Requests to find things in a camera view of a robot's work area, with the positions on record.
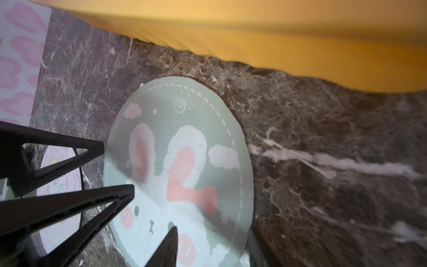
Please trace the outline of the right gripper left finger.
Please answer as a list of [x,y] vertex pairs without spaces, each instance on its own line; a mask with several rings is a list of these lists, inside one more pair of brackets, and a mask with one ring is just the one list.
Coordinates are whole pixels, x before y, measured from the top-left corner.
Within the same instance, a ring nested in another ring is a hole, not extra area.
[[175,267],[178,243],[177,227],[172,227],[145,267]]

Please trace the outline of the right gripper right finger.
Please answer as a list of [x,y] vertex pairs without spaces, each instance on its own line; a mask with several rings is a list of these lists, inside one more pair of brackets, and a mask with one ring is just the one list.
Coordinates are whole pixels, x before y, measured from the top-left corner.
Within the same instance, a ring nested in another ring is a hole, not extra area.
[[246,245],[251,267],[282,267],[277,255],[269,247],[256,227],[251,227]]

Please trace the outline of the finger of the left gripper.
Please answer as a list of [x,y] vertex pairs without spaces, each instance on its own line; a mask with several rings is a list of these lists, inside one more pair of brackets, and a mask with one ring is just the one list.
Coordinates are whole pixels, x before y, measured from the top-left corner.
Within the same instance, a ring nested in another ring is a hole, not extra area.
[[1,122],[1,180],[22,197],[102,156],[102,141]]
[[48,196],[1,202],[1,266],[67,267],[92,239],[135,197],[130,184],[74,191],[66,197],[60,211],[73,216],[105,204],[107,207],[88,221],[49,254],[41,256],[34,248],[31,235],[50,225],[54,211],[45,207]]

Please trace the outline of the green bunny coaster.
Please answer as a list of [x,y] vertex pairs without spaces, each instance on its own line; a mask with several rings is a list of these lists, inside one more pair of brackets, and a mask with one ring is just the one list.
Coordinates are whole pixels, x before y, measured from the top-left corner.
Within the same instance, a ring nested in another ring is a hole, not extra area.
[[111,222],[124,259],[145,266],[177,227],[179,267],[244,267],[254,177],[240,124],[201,83],[170,76],[141,85],[109,134],[105,186],[133,185]]

